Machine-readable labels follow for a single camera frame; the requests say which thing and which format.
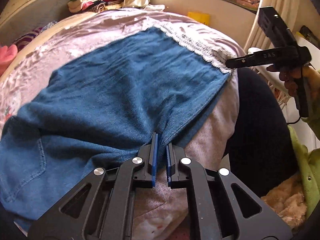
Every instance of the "silver screw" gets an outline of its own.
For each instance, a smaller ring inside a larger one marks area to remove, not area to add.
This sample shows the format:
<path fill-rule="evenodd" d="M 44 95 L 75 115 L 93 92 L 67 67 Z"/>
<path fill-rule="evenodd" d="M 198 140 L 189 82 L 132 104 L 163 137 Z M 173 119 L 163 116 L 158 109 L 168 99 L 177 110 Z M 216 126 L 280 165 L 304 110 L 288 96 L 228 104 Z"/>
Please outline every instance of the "silver screw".
<path fill-rule="evenodd" d="M 219 173 L 220 173 L 222 176 L 227 176 L 227 175 L 229 175 L 229 170 L 226 169 L 226 168 L 221 168 L 221 169 L 219 170 Z"/>
<path fill-rule="evenodd" d="M 132 162 L 134 163 L 134 164 L 140 164 L 140 163 L 142 163 L 142 158 L 140 158 L 140 157 L 134 157 L 133 159 L 132 159 Z"/>
<path fill-rule="evenodd" d="M 185 165 L 188 165 L 191 163 L 191 160 L 189 158 L 182 158 L 181 159 L 181 163 L 182 164 L 185 164 Z"/>
<path fill-rule="evenodd" d="M 102 175 L 104 173 L 103 168 L 96 168 L 93 172 L 95 175 Z"/>

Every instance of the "pocket stitching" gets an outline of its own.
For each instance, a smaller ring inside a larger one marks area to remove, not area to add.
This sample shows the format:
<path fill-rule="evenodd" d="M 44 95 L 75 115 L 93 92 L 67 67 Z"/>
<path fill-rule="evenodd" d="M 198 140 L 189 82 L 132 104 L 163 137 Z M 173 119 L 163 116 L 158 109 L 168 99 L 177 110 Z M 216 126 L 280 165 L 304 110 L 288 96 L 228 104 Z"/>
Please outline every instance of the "pocket stitching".
<path fill-rule="evenodd" d="M 26 179 L 22 180 L 17 186 L 16 188 L 13 190 L 13 192 L 11 194 L 9 194 L 9 196 L 6 197 L 6 201 L 7 202 L 13 202 L 17 196 L 17 194 L 20 192 L 20 190 L 22 189 L 22 187 L 26 184 L 28 184 L 29 182 L 31 182 L 33 179 L 35 179 L 36 177 L 39 177 L 40 175 L 42 175 L 47 168 L 47 162 L 46 162 L 46 158 L 44 155 L 44 150 L 43 150 L 43 145 L 42 145 L 42 140 L 41 138 L 38 139 L 38 148 L 40 151 L 40 169 L 34 173 L 32 173 L 31 175 L 27 176 Z"/>

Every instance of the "blue garment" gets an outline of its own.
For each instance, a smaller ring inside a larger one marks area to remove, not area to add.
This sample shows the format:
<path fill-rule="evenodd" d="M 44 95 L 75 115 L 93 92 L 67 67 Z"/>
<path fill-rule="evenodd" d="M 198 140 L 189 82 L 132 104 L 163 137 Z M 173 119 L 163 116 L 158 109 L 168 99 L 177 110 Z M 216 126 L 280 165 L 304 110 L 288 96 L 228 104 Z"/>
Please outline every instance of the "blue garment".
<path fill-rule="evenodd" d="M 186 145 L 201 127 L 228 76 L 154 27 L 64 65 L 4 126 L 3 206 L 38 219 L 95 167 L 136 156 L 153 131 L 163 160 L 170 141 Z"/>

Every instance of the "bed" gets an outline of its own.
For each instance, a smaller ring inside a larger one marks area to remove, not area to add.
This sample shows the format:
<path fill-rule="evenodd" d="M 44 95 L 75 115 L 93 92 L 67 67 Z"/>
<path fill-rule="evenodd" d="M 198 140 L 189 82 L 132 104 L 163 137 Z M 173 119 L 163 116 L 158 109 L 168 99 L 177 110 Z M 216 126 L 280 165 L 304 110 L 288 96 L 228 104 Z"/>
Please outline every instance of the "bed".
<path fill-rule="evenodd" d="M 223 33 L 177 14 L 121 9 L 100 14 L 88 12 L 74 15 L 37 36 L 18 53 L 0 78 L 0 130 L 3 130 L 10 117 L 17 114 L 21 106 L 32 101 L 48 86 L 52 72 L 61 66 L 153 26 L 168 30 L 168 25 L 176 36 L 169 31 L 167 36 L 174 39 L 188 37 L 206 48 L 218 51 L 220 55 L 217 57 L 245 55 L 242 48 Z M 187 48 L 189 46 L 188 43 L 180 45 Z M 238 110 L 237 73 L 232 72 L 214 109 L 184 147 L 187 157 L 196 159 L 205 168 L 217 170 L 226 142 L 234 132 Z M 187 214 L 185 190 L 168 188 L 165 168 L 161 168 L 155 188 L 137 190 L 132 239 L 189 239 L 187 221 L 184 220 Z M 24 221 L 18 220 L 18 224 L 27 228 Z"/>

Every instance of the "yellow paper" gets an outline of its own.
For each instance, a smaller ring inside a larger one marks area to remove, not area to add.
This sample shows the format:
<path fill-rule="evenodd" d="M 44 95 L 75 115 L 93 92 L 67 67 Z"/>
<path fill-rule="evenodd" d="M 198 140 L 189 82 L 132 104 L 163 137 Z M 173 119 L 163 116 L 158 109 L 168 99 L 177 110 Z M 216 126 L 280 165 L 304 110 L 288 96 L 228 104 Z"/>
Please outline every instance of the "yellow paper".
<path fill-rule="evenodd" d="M 206 13 L 188 12 L 188 17 L 207 26 L 210 24 L 210 15 Z"/>

